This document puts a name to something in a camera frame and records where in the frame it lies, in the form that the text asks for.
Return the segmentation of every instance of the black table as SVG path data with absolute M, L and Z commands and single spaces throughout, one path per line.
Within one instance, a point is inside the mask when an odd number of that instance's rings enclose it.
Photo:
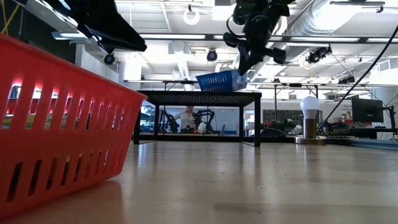
M 153 140 L 159 138 L 159 106 L 230 106 L 239 108 L 239 137 L 223 136 L 167 136 L 167 140 L 173 141 L 243 141 L 243 113 L 244 107 L 254 102 L 254 146 L 261 145 L 261 93 L 216 93 L 205 91 L 139 91 L 148 96 L 148 102 L 155 105 L 155 124 Z M 133 143 L 139 144 L 140 140 L 140 120 L 139 114 L 134 129 Z

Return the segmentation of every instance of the light bulb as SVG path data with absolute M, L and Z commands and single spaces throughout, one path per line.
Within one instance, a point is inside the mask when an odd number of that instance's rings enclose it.
M 300 108 L 305 119 L 315 119 L 319 106 L 319 100 L 313 96 L 307 96 L 300 102 Z

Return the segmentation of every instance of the black cable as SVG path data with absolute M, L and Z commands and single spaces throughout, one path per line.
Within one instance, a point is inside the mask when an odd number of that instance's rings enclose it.
M 391 103 L 391 101 L 393 101 L 393 100 L 396 99 L 396 98 L 397 98 L 397 95 L 394 96 L 393 99 L 391 99 L 391 100 L 386 104 L 386 107 L 388 107 L 388 105 Z
M 230 17 L 226 20 L 226 28 L 227 28 L 228 31 L 229 31 L 232 35 L 234 35 L 235 37 L 237 37 L 237 38 L 243 38 L 244 35 L 235 34 L 235 33 L 231 30 L 231 28 L 229 27 L 229 20 L 230 20 L 231 18 L 232 18 L 232 16 L 230 16 Z
M 394 40 L 394 37 L 396 36 L 398 32 L 398 26 L 396 27 L 396 29 L 394 30 L 394 32 L 392 33 L 390 39 L 388 40 L 386 46 L 384 46 L 383 50 L 380 52 L 379 56 L 377 56 L 377 58 L 375 59 L 375 61 L 372 63 L 372 65 L 366 70 L 366 72 L 358 79 L 358 81 L 347 91 L 347 93 L 342 97 L 342 99 L 338 102 L 338 104 L 333 108 L 333 110 L 331 111 L 331 113 L 327 116 L 327 118 L 325 119 L 325 121 L 327 121 L 330 116 L 336 111 L 337 107 L 340 106 L 340 104 L 345 100 L 345 98 L 349 95 L 349 93 L 351 93 L 351 91 L 360 83 L 360 81 L 362 81 L 362 79 L 373 69 L 373 67 L 377 64 L 377 62 L 380 60 L 380 58 L 384 55 L 384 53 L 386 52 L 386 50 L 388 49 L 388 47 L 390 46 L 392 40 Z M 325 124 L 325 121 L 322 122 L 322 124 L 319 126 L 318 131 L 320 131 L 323 127 L 323 125 Z
M 335 59 L 336 59 L 336 61 L 346 70 L 346 72 L 348 73 L 348 75 L 350 75 L 349 74 L 349 71 L 347 70 L 347 68 L 346 67 L 344 67 L 344 65 L 336 58 L 336 56 L 332 53 L 331 54 Z

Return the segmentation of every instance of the red plastic basket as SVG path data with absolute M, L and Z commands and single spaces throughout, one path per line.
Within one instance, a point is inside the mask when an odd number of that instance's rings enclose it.
M 120 174 L 146 96 L 5 35 L 0 69 L 0 218 Z

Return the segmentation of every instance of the wall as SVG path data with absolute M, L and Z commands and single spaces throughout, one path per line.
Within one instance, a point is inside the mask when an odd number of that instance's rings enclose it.
M 83 44 L 76 44 L 75 65 L 119 83 L 119 74 L 108 65 L 105 65 L 103 61 L 98 60 L 96 57 L 88 53 Z

